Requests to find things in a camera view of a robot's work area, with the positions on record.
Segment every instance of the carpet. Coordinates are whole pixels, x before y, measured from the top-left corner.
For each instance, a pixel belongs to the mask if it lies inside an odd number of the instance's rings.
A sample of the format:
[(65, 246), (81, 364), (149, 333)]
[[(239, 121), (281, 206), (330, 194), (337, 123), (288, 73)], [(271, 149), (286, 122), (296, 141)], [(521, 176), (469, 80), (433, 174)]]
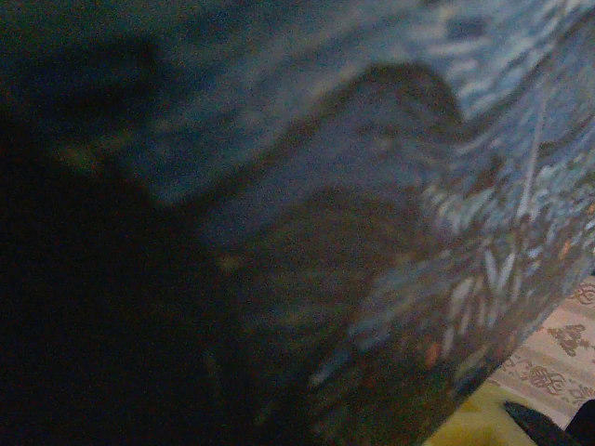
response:
[(562, 428), (595, 399), (595, 277), (585, 279), (488, 382), (529, 400)]

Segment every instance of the floor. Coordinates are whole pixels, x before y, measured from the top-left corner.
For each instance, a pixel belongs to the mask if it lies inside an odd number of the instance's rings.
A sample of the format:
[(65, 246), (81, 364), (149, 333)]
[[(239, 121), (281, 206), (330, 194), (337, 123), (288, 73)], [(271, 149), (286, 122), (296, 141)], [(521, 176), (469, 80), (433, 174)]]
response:
[(587, 278), (488, 380), (564, 428), (595, 399), (595, 277)]

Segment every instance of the patterned rug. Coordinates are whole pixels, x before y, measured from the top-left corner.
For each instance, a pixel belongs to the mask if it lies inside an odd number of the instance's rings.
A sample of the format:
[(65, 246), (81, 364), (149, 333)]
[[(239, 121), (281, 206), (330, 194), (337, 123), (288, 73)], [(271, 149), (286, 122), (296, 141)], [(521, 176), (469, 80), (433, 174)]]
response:
[(595, 399), (595, 277), (564, 300), (488, 381), (531, 401), (560, 427)]

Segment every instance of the yellow surface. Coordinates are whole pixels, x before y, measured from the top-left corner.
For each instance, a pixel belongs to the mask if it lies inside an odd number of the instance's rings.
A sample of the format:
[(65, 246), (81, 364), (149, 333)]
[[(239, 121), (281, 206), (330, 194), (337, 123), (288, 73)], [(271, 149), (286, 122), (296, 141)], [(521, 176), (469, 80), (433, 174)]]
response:
[(423, 446), (535, 446), (507, 414), (505, 401), (531, 407), (527, 400), (486, 383)]

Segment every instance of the beige patterned carpet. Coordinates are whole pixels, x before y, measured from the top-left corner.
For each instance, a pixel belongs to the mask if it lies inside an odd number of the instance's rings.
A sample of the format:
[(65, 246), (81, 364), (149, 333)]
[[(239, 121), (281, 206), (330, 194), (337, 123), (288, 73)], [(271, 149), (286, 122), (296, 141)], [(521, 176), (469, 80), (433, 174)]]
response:
[(595, 277), (576, 292), (491, 376), (560, 427), (595, 399)]

